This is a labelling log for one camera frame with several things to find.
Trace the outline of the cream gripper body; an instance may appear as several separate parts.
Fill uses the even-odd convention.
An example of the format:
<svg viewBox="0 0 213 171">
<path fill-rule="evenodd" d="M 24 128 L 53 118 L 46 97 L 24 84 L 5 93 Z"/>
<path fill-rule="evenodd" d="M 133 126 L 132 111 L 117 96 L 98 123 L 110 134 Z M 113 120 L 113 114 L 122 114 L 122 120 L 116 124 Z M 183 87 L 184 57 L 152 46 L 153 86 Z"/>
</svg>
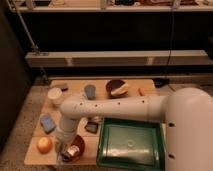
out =
<svg viewBox="0 0 213 171">
<path fill-rule="evenodd" d="M 64 144 L 72 143 L 75 138 L 74 132 L 66 132 L 57 128 L 55 130 L 55 151 L 59 152 Z"/>
</svg>

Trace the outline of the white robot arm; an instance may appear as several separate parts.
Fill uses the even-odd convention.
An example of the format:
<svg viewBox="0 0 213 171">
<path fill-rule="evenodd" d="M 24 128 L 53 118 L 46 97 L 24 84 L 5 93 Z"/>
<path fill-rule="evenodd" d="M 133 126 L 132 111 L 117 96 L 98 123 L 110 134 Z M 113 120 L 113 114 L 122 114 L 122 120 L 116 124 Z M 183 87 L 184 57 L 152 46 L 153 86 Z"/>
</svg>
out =
<svg viewBox="0 0 213 171">
<path fill-rule="evenodd" d="M 179 89 L 167 96 L 88 100 L 66 98 L 56 138 L 71 143 L 83 117 L 109 117 L 166 125 L 166 171 L 213 171 L 213 96 L 198 88 Z"/>
</svg>

